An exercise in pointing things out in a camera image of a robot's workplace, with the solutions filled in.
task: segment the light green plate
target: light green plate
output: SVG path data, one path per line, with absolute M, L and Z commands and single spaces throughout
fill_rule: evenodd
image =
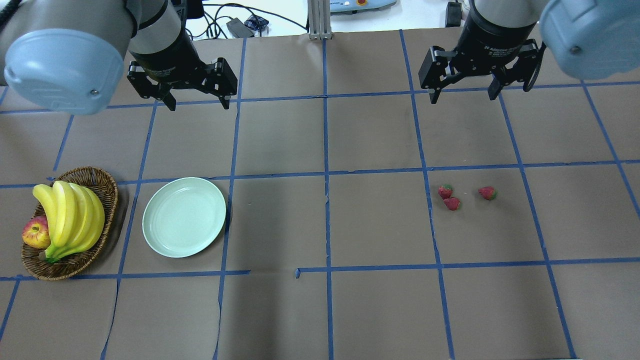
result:
M 199 177 L 183 177 L 151 197 L 142 233 L 158 254 L 184 258 L 213 242 L 225 223 L 227 203 L 220 189 Z

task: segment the red apple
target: red apple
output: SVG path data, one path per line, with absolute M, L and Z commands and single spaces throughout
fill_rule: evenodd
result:
M 51 244 L 47 217 L 40 215 L 32 218 L 22 230 L 22 241 L 36 249 L 46 249 Z

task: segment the metal stand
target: metal stand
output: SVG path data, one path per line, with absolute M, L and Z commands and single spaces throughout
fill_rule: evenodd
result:
M 329 0 L 307 0 L 309 16 L 309 39 L 331 38 L 331 11 Z

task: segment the woven fruit basket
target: woven fruit basket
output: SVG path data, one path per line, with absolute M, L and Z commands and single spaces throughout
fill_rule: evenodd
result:
M 65 256 L 58 262 L 50 264 L 41 260 L 38 255 L 42 249 L 22 244 L 22 264 L 27 271 L 40 280 L 63 280 L 82 272 L 95 260 L 109 237 L 109 230 L 118 206 L 118 185 L 105 170 L 97 167 L 79 167 L 60 175 L 56 180 L 75 183 L 91 189 L 104 208 L 104 228 L 95 245 L 87 251 Z M 44 215 L 42 205 L 38 203 L 33 217 Z

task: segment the banana bunch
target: banana bunch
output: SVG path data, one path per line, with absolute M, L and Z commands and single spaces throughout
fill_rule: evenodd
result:
M 74 183 L 56 181 L 33 188 L 49 223 L 51 245 L 46 260 L 55 263 L 67 255 L 89 250 L 100 238 L 104 227 L 104 208 L 98 196 Z

